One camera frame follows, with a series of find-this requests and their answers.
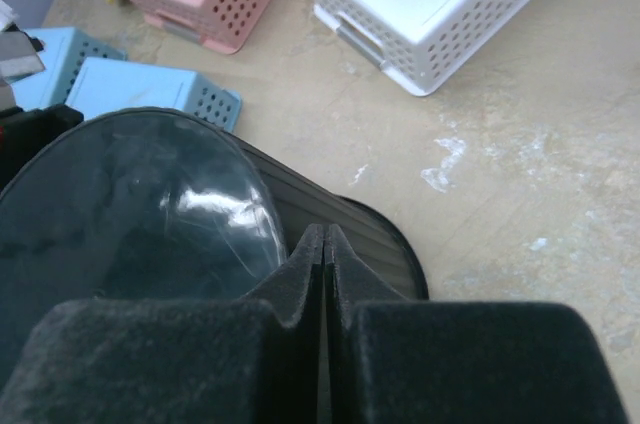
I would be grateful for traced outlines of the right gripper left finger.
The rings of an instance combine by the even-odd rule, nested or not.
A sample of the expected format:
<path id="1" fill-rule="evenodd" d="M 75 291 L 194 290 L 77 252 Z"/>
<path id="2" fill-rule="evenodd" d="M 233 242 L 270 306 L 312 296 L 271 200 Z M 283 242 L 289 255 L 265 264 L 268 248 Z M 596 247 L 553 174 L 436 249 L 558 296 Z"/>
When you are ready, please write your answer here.
<path id="1" fill-rule="evenodd" d="M 324 230 L 245 296 L 76 300 L 33 328 L 5 423 L 313 423 Z"/>

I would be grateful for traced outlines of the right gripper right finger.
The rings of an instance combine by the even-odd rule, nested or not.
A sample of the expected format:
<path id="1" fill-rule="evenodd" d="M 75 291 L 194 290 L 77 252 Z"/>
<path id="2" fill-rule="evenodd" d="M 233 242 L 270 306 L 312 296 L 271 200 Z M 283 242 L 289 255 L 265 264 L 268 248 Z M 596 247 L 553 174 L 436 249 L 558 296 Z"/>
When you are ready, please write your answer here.
<path id="1" fill-rule="evenodd" d="M 396 292 L 331 226 L 324 245 L 336 423 L 624 423 L 586 321 L 544 302 Z"/>

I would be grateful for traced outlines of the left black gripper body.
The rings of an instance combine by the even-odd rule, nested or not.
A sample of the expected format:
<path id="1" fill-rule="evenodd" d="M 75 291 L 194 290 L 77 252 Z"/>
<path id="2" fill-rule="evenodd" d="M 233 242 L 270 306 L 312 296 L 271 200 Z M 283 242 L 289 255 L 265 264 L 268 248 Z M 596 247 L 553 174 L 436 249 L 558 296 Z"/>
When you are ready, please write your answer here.
<path id="1" fill-rule="evenodd" d="M 64 104 L 25 111 L 1 112 L 1 188 L 41 149 L 84 121 L 84 115 Z"/>

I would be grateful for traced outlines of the blue plastic basket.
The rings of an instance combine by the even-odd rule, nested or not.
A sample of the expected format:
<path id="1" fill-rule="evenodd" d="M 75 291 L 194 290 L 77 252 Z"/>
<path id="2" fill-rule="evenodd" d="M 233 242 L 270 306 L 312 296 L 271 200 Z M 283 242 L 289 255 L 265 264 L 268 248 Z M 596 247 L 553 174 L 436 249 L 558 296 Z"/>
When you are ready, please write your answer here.
<path id="1" fill-rule="evenodd" d="M 10 83 L 16 105 L 25 111 L 63 104 L 87 57 L 126 60 L 117 49 L 75 27 L 32 28 L 26 33 L 43 43 L 38 52 L 45 70 Z"/>
<path id="2" fill-rule="evenodd" d="M 197 71 L 90 57 L 80 68 L 66 105 L 87 120 L 128 108 L 169 108 L 231 132 L 242 98 Z"/>

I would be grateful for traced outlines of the large black plastic bin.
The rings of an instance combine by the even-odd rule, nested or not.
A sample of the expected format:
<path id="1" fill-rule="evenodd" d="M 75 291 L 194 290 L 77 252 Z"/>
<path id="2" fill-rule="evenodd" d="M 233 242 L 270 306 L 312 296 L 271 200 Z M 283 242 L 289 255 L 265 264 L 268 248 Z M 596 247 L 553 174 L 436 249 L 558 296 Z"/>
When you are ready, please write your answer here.
<path id="1" fill-rule="evenodd" d="M 78 298 L 238 297 L 313 224 L 339 226 L 399 293 L 428 294 L 402 233 L 202 119 L 106 114 L 32 157 L 1 194 L 1 307 Z"/>

